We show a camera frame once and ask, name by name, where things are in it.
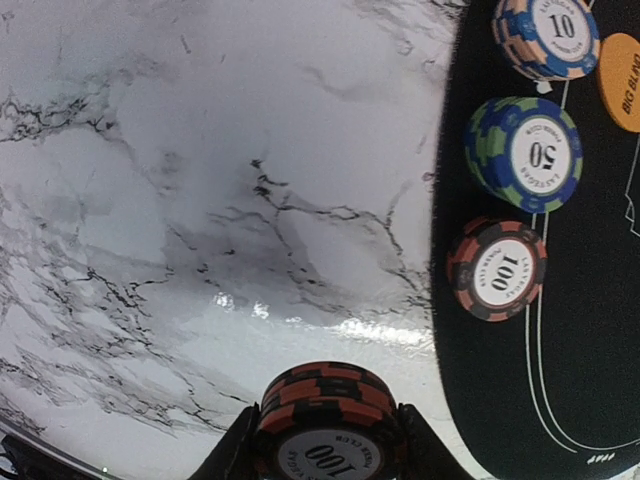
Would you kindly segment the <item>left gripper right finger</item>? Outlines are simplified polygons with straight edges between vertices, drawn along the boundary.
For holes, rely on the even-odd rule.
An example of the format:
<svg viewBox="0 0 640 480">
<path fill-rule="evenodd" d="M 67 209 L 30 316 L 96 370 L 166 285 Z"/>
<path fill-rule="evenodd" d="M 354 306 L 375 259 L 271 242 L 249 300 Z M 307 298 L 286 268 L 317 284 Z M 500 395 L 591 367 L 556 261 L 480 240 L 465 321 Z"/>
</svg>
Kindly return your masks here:
<svg viewBox="0 0 640 480">
<path fill-rule="evenodd" d="M 400 404 L 398 418 L 407 438 L 407 459 L 399 479 L 473 480 L 414 405 Z"/>
</svg>

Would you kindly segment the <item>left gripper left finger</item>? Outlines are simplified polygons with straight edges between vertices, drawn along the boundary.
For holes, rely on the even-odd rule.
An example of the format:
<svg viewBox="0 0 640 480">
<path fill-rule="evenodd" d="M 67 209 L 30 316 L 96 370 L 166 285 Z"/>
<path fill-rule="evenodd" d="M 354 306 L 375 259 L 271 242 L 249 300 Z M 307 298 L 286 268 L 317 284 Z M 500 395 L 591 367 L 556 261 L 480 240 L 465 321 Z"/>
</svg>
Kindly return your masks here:
<svg viewBox="0 0 640 480">
<path fill-rule="evenodd" d="M 257 403 L 244 408 L 190 480 L 257 480 L 252 438 L 259 416 Z"/>
</svg>

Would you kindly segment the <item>red poker chip stack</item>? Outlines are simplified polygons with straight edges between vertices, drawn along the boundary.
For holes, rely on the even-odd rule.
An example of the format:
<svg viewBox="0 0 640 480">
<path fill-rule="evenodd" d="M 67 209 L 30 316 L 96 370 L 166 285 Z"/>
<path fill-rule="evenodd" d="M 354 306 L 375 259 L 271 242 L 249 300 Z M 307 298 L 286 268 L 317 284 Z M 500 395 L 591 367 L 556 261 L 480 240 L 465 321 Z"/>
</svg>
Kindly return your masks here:
<svg viewBox="0 0 640 480">
<path fill-rule="evenodd" d="M 266 388 L 253 435 L 264 479 L 394 479 L 407 441 L 388 385 L 345 362 L 290 368 Z"/>
</svg>

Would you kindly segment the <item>green chip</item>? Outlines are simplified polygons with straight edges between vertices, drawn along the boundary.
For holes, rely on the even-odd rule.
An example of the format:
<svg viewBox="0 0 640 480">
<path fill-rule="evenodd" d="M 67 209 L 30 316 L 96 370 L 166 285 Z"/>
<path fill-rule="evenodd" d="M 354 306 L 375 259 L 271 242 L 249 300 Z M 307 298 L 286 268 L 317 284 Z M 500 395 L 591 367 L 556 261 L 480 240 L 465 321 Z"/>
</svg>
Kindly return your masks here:
<svg viewBox="0 0 640 480">
<path fill-rule="evenodd" d="M 537 97 L 491 98 L 463 135 L 468 168 L 489 194 L 531 214 L 561 208 L 582 174 L 576 124 L 558 104 Z"/>
</svg>

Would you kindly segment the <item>grey chip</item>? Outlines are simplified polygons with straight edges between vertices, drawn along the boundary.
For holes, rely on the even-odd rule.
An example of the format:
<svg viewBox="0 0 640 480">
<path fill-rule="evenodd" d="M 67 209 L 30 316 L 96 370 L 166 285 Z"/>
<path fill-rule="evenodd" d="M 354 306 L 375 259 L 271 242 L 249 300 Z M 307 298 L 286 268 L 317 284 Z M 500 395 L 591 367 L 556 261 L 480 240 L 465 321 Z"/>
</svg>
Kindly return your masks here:
<svg viewBox="0 0 640 480">
<path fill-rule="evenodd" d="M 597 66 L 599 32 L 583 1 L 500 1 L 490 26 L 506 61 L 529 79 L 573 80 Z"/>
</svg>

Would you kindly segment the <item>orange big blind button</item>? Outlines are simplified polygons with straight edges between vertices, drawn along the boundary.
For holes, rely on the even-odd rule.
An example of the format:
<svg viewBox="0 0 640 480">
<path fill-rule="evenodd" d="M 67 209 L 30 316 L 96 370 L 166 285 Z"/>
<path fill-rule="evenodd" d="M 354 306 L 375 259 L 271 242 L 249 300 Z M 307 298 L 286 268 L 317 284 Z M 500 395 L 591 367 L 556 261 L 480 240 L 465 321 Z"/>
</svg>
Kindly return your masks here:
<svg viewBox="0 0 640 480">
<path fill-rule="evenodd" d="M 601 45 L 597 78 L 601 99 L 622 129 L 639 132 L 639 42 L 614 33 Z"/>
</svg>

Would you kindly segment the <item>round black poker mat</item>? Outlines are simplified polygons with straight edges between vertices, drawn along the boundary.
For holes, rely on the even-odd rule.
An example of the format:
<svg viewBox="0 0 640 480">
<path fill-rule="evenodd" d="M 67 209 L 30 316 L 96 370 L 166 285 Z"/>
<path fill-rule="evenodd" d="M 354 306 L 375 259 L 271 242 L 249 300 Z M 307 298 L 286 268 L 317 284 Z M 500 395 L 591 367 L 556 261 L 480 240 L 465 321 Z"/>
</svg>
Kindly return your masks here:
<svg viewBox="0 0 640 480">
<path fill-rule="evenodd" d="M 535 217 L 482 191 L 467 121 L 488 99 L 536 91 L 494 43 L 494 7 L 473 1 L 459 24 L 434 189 L 432 317 L 452 453 L 476 479 L 628 478 L 639 462 L 639 138 L 610 118 L 595 75 L 555 84 L 550 99 L 583 146 L 575 194 Z M 549 255 L 541 296 L 498 324 L 466 312 L 445 274 L 452 242 L 480 216 L 534 226 Z"/>
</svg>

